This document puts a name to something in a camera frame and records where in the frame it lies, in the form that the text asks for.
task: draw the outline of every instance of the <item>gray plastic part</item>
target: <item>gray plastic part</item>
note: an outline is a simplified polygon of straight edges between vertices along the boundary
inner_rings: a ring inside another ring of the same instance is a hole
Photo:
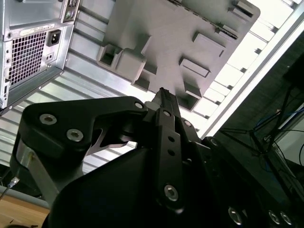
[[[246,22],[228,11],[241,7],[252,13]],[[116,0],[104,43],[122,56],[107,65],[101,47],[97,63],[144,91],[168,89],[192,111],[200,98],[185,83],[203,95],[259,15],[245,0]]]
[[[185,83],[185,92],[197,99],[201,99],[200,89]]]

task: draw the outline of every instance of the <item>power supply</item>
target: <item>power supply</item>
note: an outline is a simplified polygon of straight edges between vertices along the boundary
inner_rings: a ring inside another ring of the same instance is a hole
[[[80,0],[3,0],[0,115],[61,75]]]

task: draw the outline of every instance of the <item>sticker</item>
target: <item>sticker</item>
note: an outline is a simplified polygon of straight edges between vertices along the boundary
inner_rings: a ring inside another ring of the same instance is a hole
[[[40,27],[36,27],[36,28],[31,28],[31,29],[26,29],[20,32],[21,36],[25,36],[31,33],[37,33],[37,32],[41,32],[44,30],[48,30],[48,29],[52,29],[53,27],[55,27],[55,24],[50,24],[50,25],[44,25],[44,26],[40,26]]]

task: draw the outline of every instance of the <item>screw hole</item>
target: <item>screw hole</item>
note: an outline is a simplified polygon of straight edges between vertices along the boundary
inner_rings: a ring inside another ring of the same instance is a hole
[[[44,118],[44,120],[47,121],[47,122],[52,122],[52,121],[53,121],[53,118],[47,116],[47,117]]]
[[[171,136],[169,136],[168,139],[169,139],[171,142],[175,142],[175,140],[174,140]]]
[[[78,138],[79,137],[79,134],[77,132],[72,132],[71,133],[71,136],[75,137],[75,138]]]
[[[169,153],[171,156],[175,156],[175,152],[172,151],[172,150],[168,150],[168,153]]]
[[[138,103],[138,102],[135,102],[135,106],[138,107],[138,108],[141,108],[141,109],[143,108],[143,105]]]
[[[166,115],[166,116],[171,116],[171,113],[169,113],[168,111],[164,110],[163,113]]]

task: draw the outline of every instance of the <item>ventilation grille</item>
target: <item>ventilation grille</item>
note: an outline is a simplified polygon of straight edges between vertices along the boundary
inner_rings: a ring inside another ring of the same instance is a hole
[[[24,81],[40,70],[46,35],[46,32],[41,32],[13,40],[9,69],[11,85]]]

